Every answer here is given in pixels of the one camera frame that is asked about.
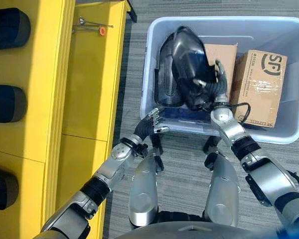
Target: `gray carpet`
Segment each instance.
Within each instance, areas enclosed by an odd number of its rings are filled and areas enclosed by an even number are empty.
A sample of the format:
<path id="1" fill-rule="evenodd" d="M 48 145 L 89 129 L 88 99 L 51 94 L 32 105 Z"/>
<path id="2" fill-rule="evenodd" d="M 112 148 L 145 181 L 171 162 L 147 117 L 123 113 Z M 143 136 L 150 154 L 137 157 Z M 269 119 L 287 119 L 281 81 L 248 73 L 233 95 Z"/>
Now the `gray carpet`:
<path id="1" fill-rule="evenodd" d="M 115 143 L 133 133 L 140 120 L 144 52 L 150 23 L 161 16 L 207 15 L 279 15 L 299 17 L 299 0 L 133 0 L 138 22 L 127 20 L 121 83 L 117 107 Z M 161 210 L 182 211 L 201 215 L 208 194 L 211 173 L 204 168 L 205 155 L 201 151 L 206 136 L 168 132 L 162 136 L 165 171 L 157 176 L 158 200 Z M 299 139 L 288 145 L 260 144 L 283 167 L 299 175 Z M 224 143 L 224 153 L 230 156 L 237 170 L 239 195 L 239 227 L 262 229 L 280 226 L 274 209 L 263 207 L 255 199 L 246 181 L 246 173 Z M 107 199 L 103 238 L 113 239 L 130 230 L 128 197 L 132 168 L 113 194 Z"/>

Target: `cardboard box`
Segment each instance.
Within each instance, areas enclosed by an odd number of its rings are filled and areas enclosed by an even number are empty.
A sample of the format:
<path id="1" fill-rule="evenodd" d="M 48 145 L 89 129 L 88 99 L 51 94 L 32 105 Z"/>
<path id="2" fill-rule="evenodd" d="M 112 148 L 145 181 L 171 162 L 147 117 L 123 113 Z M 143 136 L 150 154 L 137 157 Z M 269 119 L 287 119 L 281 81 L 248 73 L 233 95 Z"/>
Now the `cardboard box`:
<path id="1" fill-rule="evenodd" d="M 230 99 L 231 86 L 236 61 L 237 44 L 219 45 L 204 44 L 209 65 L 214 65 L 215 60 L 219 59 L 223 64 L 227 76 L 227 97 Z"/>
<path id="2" fill-rule="evenodd" d="M 246 123 L 275 126 L 286 65 L 287 56 L 257 50 L 249 50 L 237 60 L 230 103 L 250 104 Z M 238 107 L 234 117 L 242 120 L 246 110 L 247 106 Z"/>

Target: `white plastic bin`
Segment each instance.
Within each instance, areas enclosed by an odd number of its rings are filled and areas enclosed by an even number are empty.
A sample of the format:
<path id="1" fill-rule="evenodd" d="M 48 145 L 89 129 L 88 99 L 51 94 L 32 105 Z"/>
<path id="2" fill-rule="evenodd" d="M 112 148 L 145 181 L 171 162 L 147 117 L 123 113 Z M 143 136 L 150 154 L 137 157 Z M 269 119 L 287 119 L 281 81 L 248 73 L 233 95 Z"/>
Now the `white plastic bin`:
<path id="1" fill-rule="evenodd" d="M 181 26 L 190 27 L 204 43 L 238 43 L 237 57 L 250 49 L 288 56 L 283 92 L 274 128 L 249 128 L 254 140 L 291 143 L 299 138 L 299 18 L 270 16 L 162 17 L 149 27 L 140 115 L 145 117 L 154 101 L 154 69 L 167 37 Z M 200 120 L 165 119 L 171 130 L 219 135 Z"/>

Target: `yellow cabinet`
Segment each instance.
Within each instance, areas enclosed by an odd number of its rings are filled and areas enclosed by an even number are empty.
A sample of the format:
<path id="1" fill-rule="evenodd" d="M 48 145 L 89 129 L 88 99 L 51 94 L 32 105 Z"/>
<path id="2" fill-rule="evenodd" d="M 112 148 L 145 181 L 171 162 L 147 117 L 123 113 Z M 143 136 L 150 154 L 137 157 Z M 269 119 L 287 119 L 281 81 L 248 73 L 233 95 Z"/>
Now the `yellow cabinet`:
<path id="1" fill-rule="evenodd" d="M 20 48 L 0 50 L 0 84 L 22 88 L 26 116 L 0 123 L 0 169 L 18 178 L 17 201 L 0 211 L 0 239 L 31 239 L 112 149 L 127 1 L 0 0 L 31 23 Z M 113 25 L 105 36 L 72 33 L 78 17 Z M 90 221 L 101 238 L 105 205 Z"/>
<path id="2" fill-rule="evenodd" d="M 16 202 L 0 211 L 0 239 L 32 238 L 41 228 L 44 163 L 0 152 L 0 169 L 19 183 Z"/>

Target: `robotic hand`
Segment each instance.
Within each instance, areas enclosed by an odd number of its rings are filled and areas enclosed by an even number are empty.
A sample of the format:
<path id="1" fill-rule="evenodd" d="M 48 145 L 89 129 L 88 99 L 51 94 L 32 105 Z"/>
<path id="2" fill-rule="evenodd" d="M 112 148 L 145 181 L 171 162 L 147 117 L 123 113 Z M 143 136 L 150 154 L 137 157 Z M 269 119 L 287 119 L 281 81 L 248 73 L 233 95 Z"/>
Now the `robotic hand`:
<path id="1" fill-rule="evenodd" d="M 218 80 L 226 80 L 219 61 Z M 274 206 L 285 227 L 299 223 L 299 192 L 291 175 L 251 138 L 240 122 L 233 117 L 226 93 L 216 95 L 211 112 L 212 125 L 239 159 L 248 173 L 246 180 L 259 202 Z"/>
<path id="2" fill-rule="evenodd" d="M 92 219 L 99 205 L 124 176 L 124 167 L 135 156 L 146 157 L 147 145 L 143 140 L 155 133 L 166 132 L 168 127 L 157 127 L 163 108 L 155 108 L 137 125 L 134 134 L 122 138 L 112 149 L 110 157 L 94 173 L 92 178 L 75 193 L 68 202 L 45 223 L 35 239 L 84 239 L 90 231 L 88 220 Z"/>

